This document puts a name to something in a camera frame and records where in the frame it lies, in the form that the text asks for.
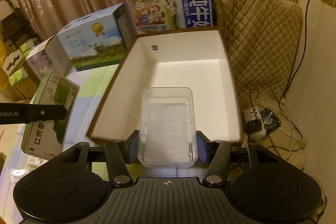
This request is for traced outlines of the white appliance box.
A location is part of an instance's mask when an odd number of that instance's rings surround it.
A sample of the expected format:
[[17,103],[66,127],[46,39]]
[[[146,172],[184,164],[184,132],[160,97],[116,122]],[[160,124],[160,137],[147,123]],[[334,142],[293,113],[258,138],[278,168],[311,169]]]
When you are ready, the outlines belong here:
[[66,76],[71,68],[71,62],[56,36],[33,47],[26,61],[40,80],[50,70]]

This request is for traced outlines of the checked bed sheet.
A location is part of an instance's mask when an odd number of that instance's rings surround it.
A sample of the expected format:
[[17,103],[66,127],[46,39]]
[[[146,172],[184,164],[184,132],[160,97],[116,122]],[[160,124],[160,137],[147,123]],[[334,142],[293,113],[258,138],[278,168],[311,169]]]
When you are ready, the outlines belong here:
[[[78,85],[80,90],[68,122],[63,149],[68,149],[80,141],[94,145],[86,137],[86,133],[117,67],[111,65],[80,72],[72,70],[68,75],[68,79]],[[34,160],[34,165],[29,165],[31,157],[22,152],[24,129],[23,124],[1,125],[1,153],[6,158],[1,172],[1,219],[5,223],[22,221],[13,200],[14,186],[20,178],[42,163],[41,160]]]

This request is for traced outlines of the green tissue cardboard box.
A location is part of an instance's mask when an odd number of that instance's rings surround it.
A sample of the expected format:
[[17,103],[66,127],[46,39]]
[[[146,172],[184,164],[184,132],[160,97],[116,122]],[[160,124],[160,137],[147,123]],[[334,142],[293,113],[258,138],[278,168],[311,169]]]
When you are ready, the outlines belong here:
[[27,57],[33,47],[34,39],[29,39],[18,49],[12,48],[11,50],[1,41],[1,50],[4,50],[5,53],[1,68],[7,75],[9,84],[12,87],[18,86],[24,80],[29,80],[33,87],[38,87],[40,80],[27,63]]

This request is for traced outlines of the small black fan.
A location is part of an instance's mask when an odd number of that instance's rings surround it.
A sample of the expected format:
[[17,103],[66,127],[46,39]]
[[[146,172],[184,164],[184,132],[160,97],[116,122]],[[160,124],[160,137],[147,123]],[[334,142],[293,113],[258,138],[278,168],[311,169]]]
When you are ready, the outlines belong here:
[[281,121],[271,109],[265,108],[260,112],[260,114],[261,114],[263,126],[267,134],[273,132],[274,130],[280,127]]

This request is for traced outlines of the brown white storage box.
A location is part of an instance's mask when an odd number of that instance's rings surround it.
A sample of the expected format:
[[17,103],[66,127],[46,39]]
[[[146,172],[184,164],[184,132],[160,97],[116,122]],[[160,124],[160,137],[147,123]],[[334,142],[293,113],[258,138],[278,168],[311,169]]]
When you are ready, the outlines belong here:
[[114,73],[87,137],[96,143],[126,139],[139,127],[142,92],[165,87],[192,91],[196,129],[210,140],[241,141],[234,79],[215,27],[138,36]]

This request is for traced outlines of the blue milk carton box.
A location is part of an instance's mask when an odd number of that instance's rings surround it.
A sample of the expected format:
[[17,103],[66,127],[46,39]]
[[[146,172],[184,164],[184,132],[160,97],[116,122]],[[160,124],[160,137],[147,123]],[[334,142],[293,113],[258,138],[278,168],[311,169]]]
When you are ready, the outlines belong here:
[[138,34],[213,25],[212,0],[126,0]]

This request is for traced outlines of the white power strip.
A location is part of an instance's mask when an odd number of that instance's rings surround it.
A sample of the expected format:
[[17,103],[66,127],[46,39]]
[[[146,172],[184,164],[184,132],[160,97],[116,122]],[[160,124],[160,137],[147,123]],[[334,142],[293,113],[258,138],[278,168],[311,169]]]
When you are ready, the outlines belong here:
[[261,118],[258,106],[250,106],[243,110],[243,116],[246,123],[245,132],[253,141],[260,141],[266,137],[266,129]]

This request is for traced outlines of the green cow milk box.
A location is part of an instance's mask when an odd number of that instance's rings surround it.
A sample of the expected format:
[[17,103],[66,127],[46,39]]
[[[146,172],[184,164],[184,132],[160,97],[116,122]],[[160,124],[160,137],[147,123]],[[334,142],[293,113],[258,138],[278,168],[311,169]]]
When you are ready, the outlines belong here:
[[134,38],[124,3],[110,6],[64,26],[56,35],[77,71],[120,63]]

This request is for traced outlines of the white green ointment box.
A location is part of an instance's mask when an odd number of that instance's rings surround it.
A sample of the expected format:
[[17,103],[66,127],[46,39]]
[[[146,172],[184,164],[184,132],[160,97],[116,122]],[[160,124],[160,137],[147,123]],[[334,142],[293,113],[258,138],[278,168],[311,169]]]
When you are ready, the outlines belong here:
[[33,117],[25,126],[22,152],[45,160],[62,152],[78,92],[79,86],[59,73],[44,74],[30,105]]

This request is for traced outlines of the clear plastic container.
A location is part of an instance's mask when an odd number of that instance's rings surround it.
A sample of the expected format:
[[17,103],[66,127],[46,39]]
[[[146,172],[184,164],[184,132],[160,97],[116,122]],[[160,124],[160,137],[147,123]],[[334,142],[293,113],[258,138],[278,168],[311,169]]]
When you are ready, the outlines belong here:
[[146,168],[193,166],[198,159],[198,145],[190,88],[143,91],[137,157]]

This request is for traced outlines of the beige quilted cushion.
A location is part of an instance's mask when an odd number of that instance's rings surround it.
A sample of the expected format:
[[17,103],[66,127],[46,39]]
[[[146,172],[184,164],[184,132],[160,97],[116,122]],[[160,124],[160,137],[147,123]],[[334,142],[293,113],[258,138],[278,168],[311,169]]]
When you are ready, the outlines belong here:
[[251,93],[279,100],[301,33],[301,7],[288,0],[214,0],[241,105]]

